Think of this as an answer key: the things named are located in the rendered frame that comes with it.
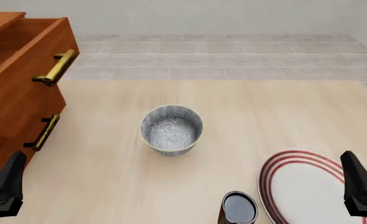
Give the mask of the grey patterned bowl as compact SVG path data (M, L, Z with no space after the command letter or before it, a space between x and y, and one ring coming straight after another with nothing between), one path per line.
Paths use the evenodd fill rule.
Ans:
M199 142L203 134L203 121L190 108L163 105L143 117L140 133L153 151L164 156L180 156Z

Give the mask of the open wooden drawer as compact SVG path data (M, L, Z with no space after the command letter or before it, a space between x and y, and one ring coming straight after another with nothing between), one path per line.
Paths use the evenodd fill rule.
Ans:
M68 18L28 19L13 22L0 31L0 110L6 114L7 100L16 104L28 93L52 87L31 78L45 75L57 63L54 54L78 51Z

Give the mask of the white plate with red rings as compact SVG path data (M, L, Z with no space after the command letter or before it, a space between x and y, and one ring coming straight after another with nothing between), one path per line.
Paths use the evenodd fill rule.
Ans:
M367 224L344 205L343 168L309 151L282 151L258 173L258 194L272 224Z

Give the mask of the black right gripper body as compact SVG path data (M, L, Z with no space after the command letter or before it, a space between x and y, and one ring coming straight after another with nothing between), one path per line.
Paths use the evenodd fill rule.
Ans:
M350 216L367 218L367 201L359 201L356 197L351 197L345 200L344 204Z

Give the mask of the red tin with dark lid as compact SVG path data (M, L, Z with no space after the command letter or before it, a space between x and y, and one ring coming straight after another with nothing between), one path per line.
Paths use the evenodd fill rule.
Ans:
M258 206L248 194L228 192L221 201L217 224L255 224Z

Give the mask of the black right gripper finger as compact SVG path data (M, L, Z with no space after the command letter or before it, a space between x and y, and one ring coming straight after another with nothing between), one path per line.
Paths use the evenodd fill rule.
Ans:
M344 200L367 200L367 170L351 151L345 151L340 160L345 178Z

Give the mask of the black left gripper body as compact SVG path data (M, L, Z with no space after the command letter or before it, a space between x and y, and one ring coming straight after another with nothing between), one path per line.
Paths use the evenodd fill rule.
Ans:
M7 201L0 201L0 217L17 216L22 207L23 201L11 197Z

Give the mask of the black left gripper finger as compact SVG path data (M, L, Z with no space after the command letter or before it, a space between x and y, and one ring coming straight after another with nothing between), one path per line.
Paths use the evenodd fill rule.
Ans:
M14 198L23 200L22 176L27 156L16 151L0 170L0 203Z

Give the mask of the closed wooden drawer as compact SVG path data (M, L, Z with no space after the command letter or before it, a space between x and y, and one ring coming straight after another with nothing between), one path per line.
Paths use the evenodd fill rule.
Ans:
M28 93L16 104L12 104L12 100L7 100L6 103L6 114L1 114L0 110L0 170L16 151L27 156L27 166L36 151L24 148L23 144L37 139L46 125L41 122L42 118L60 115L66 106L58 87L53 87L50 91Z

